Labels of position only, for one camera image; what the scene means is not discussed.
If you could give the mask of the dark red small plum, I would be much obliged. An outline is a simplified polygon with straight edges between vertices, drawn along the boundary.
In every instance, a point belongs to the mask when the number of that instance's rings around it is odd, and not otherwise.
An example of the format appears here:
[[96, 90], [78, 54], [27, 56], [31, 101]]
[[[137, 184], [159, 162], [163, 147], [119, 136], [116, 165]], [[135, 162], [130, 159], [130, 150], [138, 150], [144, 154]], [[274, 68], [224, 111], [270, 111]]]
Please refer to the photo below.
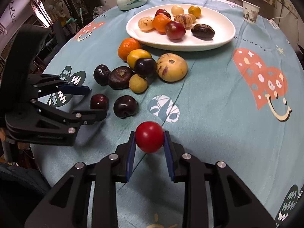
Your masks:
[[90, 100], [90, 109], [92, 110], [109, 110], [109, 98], [104, 94], [95, 94]]

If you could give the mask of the dark cherry plum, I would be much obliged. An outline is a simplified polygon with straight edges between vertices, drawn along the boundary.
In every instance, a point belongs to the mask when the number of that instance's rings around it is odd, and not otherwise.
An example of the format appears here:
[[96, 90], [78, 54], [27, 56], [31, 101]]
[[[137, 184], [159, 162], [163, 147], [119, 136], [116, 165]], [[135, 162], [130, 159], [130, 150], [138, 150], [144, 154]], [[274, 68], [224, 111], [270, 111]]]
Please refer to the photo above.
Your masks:
[[107, 86], [110, 74], [109, 68], [104, 64], [100, 64], [94, 70], [93, 77], [100, 86]]

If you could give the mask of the dark purple plum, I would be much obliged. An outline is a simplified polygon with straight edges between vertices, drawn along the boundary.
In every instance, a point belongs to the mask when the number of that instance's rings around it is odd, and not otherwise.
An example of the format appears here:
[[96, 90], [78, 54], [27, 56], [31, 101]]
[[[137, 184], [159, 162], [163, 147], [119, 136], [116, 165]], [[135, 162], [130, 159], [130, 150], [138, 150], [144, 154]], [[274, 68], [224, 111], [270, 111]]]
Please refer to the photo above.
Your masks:
[[117, 98], [113, 106], [114, 114], [120, 119], [135, 116], [138, 112], [138, 109], [138, 102], [129, 95], [124, 95]]

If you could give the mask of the dark brown round fruit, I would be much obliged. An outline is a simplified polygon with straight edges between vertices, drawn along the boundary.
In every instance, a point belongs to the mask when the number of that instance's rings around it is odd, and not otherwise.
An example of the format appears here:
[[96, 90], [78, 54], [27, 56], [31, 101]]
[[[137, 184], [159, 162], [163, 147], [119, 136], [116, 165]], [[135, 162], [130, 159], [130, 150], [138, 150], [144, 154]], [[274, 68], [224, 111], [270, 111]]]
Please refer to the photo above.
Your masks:
[[108, 84], [114, 90], [129, 88], [130, 78], [134, 72], [131, 68], [120, 66], [115, 68], [108, 77]]

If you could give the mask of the bright red cherry tomato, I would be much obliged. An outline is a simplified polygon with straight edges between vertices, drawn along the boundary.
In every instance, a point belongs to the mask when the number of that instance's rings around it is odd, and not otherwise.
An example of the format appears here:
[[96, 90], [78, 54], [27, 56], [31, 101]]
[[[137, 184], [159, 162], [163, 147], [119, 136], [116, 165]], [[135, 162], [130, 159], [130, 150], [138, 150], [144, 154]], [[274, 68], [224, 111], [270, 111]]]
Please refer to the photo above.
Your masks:
[[145, 153], [157, 152], [164, 143], [162, 127], [153, 121], [141, 123], [135, 131], [135, 142]]

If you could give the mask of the large striped pepino melon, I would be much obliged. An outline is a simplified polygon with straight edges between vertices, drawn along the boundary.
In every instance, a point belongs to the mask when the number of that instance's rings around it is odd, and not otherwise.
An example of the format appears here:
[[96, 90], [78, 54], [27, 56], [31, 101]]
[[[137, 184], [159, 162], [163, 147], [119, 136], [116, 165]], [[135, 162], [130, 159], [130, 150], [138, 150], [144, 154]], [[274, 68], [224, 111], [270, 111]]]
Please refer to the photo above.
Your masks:
[[188, 64], [182, 57], [166, 53], [157, 60], [157, 74], [166, 82], [177, 82], [183, 79], [188, 72]]

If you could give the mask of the dark brown chestnut-like fruit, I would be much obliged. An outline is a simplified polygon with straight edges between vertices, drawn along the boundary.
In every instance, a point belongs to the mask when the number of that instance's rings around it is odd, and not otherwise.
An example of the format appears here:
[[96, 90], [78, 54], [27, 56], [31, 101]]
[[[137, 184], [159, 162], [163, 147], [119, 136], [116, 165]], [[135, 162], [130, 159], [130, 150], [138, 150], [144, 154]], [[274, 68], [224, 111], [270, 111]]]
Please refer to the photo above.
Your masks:
[[206, 24], [196, 24], [191, 28], [191, 33], [202, 39], [212, 39], [215, 35], [213, 28]]

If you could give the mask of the small yellow-green fruit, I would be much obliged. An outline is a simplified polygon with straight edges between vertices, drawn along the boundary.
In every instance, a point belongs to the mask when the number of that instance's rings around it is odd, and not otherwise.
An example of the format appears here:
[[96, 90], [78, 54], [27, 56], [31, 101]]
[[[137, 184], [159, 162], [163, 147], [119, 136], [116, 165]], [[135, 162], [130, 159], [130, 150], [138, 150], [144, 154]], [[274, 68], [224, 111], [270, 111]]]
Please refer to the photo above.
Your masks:
[[148, 82], [145, 78], [140, 77], [138, 74], [134, 74], [129, 80], [129, 88], [133, 93], [140, 94], [145, 92], [148, 88]]

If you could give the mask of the standing fan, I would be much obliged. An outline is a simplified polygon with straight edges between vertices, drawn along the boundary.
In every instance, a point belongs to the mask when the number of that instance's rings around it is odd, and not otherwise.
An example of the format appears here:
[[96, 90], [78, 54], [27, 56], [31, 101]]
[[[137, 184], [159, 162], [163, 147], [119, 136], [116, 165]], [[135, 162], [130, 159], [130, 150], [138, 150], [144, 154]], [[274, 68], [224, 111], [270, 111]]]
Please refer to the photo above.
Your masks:
[[53, 21], [65, 17], [62, 0], [45, 0], [44, 8]]

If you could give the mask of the pale striped fruit on plate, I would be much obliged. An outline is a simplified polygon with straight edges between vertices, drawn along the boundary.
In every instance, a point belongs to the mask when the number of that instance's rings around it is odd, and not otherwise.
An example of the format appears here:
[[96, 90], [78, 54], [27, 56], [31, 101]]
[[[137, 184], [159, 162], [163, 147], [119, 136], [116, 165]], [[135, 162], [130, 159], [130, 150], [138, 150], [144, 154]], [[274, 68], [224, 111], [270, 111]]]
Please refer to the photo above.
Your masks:
[[142, 17], [138, 22], [138, 27], [141, 31], [147, 32], [154, 30], [152, 17]]

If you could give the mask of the white oval plate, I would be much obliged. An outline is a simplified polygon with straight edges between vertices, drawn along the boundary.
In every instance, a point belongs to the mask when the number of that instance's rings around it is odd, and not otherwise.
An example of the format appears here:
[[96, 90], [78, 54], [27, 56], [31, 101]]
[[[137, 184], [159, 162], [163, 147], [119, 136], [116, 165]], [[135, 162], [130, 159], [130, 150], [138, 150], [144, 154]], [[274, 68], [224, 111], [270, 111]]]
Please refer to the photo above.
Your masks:
[[126, 31], [139, 42], [168, 51], [207, 51], [234, 39], [236, 28], [221, 13], [191, 4], [166, 4], [135, 14]]

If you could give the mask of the orange tangerine on plate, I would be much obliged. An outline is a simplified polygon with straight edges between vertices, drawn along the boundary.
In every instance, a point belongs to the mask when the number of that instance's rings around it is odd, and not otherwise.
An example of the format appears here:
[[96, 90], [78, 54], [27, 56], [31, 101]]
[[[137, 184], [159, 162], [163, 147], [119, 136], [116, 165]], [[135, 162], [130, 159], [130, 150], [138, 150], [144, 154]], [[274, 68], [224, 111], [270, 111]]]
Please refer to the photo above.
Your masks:
[[167, 23], [171, 22], [171, 19], [164, 14], [156, 15], [153, 19], [153, 27], [159, 33], [165, 33], [165, 26]]

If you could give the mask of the dark red fruit behind tangerine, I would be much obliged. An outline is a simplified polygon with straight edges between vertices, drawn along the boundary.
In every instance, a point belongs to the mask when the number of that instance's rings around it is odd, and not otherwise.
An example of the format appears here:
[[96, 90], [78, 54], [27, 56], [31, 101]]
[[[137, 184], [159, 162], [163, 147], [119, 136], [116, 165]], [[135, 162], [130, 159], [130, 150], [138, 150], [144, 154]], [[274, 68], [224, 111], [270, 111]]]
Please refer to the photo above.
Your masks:
[[155, 17], [156, 17], [157, 15], [160, 15], [160, 14], [165, 15], [166, 17], [168, 17], [169, 19], [171, 19], [170, 13], [169, 13], [168, 11], [166, 11], [165, 9], [158, 9], [158, 10], [156, 11], [156, 13], [155, 13]]

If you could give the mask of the red-purple plum on plate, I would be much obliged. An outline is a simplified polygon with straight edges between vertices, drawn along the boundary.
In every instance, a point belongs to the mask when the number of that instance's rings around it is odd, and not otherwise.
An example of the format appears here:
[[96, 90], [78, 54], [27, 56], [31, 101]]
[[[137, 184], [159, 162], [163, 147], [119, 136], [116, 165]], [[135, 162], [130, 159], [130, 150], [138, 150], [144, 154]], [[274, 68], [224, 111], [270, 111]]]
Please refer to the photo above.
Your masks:
[[180, 22], [171, 21], [165, 26], [165, 34], [170, 40], [181, 40], [185, 35], [185, 28]]

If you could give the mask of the patterned paper cup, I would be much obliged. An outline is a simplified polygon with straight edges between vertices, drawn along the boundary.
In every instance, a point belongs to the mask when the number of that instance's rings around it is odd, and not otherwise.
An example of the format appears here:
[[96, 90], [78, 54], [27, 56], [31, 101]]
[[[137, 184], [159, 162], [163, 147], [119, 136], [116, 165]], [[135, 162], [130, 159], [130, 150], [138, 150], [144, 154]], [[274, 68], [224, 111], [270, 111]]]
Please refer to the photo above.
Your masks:
[[243, 2], [243, 20], [254, 24], [257, 21], [260, 7], [242, 0]]

